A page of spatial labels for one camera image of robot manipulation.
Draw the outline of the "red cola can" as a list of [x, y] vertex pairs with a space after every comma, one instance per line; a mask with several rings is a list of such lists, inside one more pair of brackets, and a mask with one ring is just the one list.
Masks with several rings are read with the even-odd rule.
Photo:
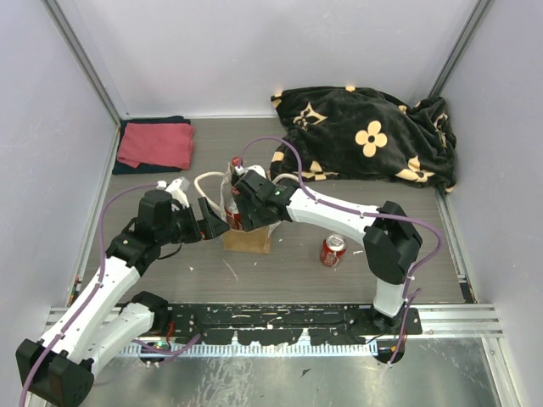
[[338, 233], [331, 233], [322, 242], [320, 260], [326, 266], [337, 266], [346, 249], [347, 242], [345, 238]]
[[234, 202], [231, 202], [225, 207], [227, 223], [233, 230], [243, 230], [243, 224], [241, 222], [241, 215], [238, 212], [238, 207]]

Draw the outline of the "glass cola bottle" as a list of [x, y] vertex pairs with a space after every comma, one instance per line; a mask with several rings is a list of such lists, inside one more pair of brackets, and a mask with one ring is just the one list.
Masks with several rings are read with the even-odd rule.
[[238, 190], [236, 188], [236, 184], [239, 181], [239, 174], [237, 173], [237, 167], [240, 164], [240, 158], [238, 156], [235, 156], [232, 158], [230, 164], [229, 164], [229, 170], [230, 170], [230, 193], [232, 195], [232, 199], [235, 199], [238, 195]]

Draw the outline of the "red cola can front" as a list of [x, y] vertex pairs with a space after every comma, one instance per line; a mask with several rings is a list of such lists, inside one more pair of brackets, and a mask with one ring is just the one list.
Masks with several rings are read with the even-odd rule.
[[337, 266], [346, 249], [347, 242], [345, 238], [338, 233], [331, 233], [322, 242], [320, 260], [326, 266]]

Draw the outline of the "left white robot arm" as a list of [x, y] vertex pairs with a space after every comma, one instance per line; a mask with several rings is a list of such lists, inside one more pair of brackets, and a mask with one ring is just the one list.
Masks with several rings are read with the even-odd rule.
[[24, 340], [15, 352], [22, 391], [56, 406], [79, 406], [90, 393], [98, 373], [132, 340], [148, 333], [159, 336], [170, 325], [169, 304], [141, 292], [110, 322], [109, 312], [135, 285], [161, 249], [219, 237], [228, 224], [205, 198], [199, 199], [197, 219], [181, 190], [151, 189], [140, 199], [130, 219], [109, 246], [97, 273], [60, 320], [39, 340]]

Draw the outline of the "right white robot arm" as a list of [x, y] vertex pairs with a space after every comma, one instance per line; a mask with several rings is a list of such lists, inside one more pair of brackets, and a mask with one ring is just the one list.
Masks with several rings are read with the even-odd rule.
[[246, 231], [283, 221], [306, 223], [361, 244], [377, 279], [373, 326], [390, 334], [401, 325], [407, 274], [423, 240], [397, 203], [388, 201], [380, 207], [349, 203], [289, 179], [275, 184], [256, 170], [232, 177], [232, 195]]

